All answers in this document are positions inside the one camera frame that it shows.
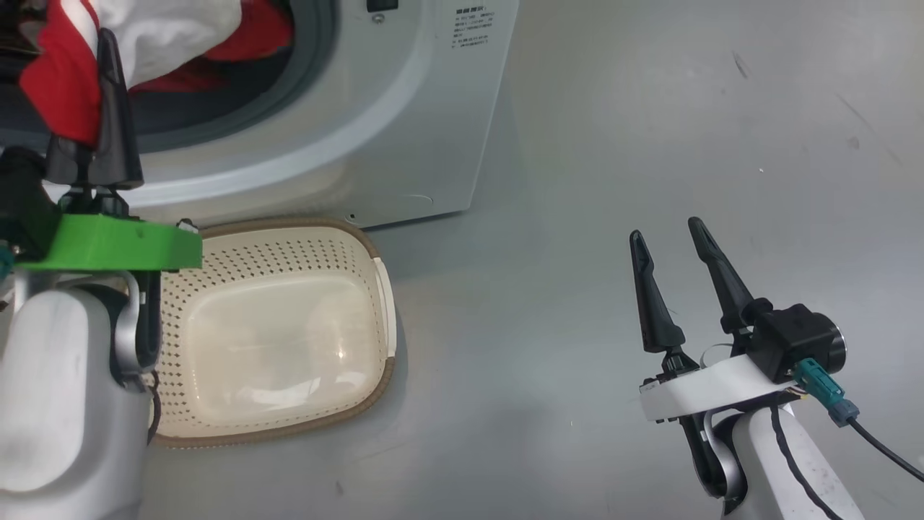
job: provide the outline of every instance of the basket handle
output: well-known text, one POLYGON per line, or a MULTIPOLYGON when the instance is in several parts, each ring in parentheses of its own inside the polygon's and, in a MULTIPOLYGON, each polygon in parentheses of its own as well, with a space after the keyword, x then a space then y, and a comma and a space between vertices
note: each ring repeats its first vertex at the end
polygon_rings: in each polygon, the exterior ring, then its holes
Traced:
POLYGON ((395 295, 392 292, 392 282, 388 278, 388 269, 382 258, 376 256, 372 259, 375 263, 376 276, 379 282, 379 299, 382 303, 383 321, 385 323, 385 343, 388 347, 388 357, 395 357, 397 350, 397 316, 395 315, 395 295))

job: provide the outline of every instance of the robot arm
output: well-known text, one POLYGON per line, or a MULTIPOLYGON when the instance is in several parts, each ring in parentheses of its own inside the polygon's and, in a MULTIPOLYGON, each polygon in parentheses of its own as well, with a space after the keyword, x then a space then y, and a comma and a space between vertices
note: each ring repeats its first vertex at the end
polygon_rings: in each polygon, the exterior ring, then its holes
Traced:
POLYGON ((814 360, 830 372, 844 366, 846 349, 837 326, 804 305, 774 310, 754 299, 715 239, 698 218, 689 220, 699 258, 709 268, 723 310, 732 356, 699 366, 683 353, 683 331, 674 324, 654 281, 654 264, 641 233, 629 244, 635 271, 638 316, 646 352, 663 353, 662 373, 640 387, 650 421, 677 422, 683 429, 706 493, 723 501, 723 517, 734 519, 829 518, 806 493, 781 452, 774 417, 810 489, 844 519, 862 513, 818 447, 792 415, 800 399, 793 369, 814 360), (717 415, 724 418, 715 422, 717 415))
POLYGON ((143 176, 116 38, 102 30, 99 42, 99 150, 53 137, 46 160, 21 148, 0 156, 0 249, 16 262, 0 361, 5 520, 137 517, 161 272, 201 267, 195 229, 132 218, 117 194, 143 176), (55 205, 43 180, 71 189, 55 205))

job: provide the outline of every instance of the plastic basket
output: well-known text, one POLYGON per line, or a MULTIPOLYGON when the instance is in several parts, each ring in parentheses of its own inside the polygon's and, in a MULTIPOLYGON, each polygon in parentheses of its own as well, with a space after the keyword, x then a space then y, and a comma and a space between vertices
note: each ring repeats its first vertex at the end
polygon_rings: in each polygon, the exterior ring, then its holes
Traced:
POLYGON ((395 366, 395 303, 365 234, 286 218, 202 236, 203 268, 164 276, 158 444, 295 435, 382 396, 395 366))

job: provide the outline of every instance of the perforated basket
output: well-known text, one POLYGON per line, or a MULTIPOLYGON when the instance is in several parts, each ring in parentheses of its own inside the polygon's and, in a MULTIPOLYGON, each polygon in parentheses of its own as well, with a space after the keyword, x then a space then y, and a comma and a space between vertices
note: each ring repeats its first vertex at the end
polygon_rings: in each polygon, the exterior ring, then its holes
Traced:
POLYGON ((379 399, 395 366, 395 304, 366 235, 286 218, 202 236, 202 269, 164 276, 159 444, 294 435, 379 399))

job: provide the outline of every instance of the green bracket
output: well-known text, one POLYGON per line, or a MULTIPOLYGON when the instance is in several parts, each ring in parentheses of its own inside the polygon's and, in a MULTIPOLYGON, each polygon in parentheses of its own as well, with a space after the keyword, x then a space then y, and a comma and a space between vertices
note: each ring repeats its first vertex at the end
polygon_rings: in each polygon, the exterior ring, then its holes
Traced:
POLYGON ((33 271, 173 271, 202 267, 202 237, 191 231, 105 215, 63 215, 51 250, 33 271))

